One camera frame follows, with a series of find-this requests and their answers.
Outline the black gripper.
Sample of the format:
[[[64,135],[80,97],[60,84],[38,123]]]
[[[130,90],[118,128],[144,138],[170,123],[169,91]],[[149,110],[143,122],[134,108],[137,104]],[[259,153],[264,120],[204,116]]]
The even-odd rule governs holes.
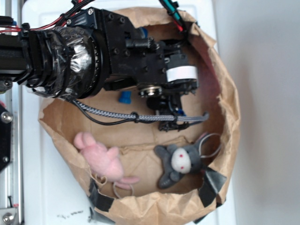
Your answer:
[[[182,51],[183,41],[155,41],[143,28],[103,12],[103,34],[110,59],[105,90],[137,88],[153,110],[181,110],[181,96],[198,88],[198,71]]]

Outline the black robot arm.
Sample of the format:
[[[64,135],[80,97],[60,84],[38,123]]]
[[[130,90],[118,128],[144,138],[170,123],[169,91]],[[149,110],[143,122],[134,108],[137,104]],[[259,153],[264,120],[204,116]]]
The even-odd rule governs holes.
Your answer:
[[[73,8],[51,29],[23,24],[15,36],[2,31],[0,90],[17,83],[44,98],[72,101],[137,88],[142,97],[179,102],[199,86],[182,43],[157,42],[114,12]]]

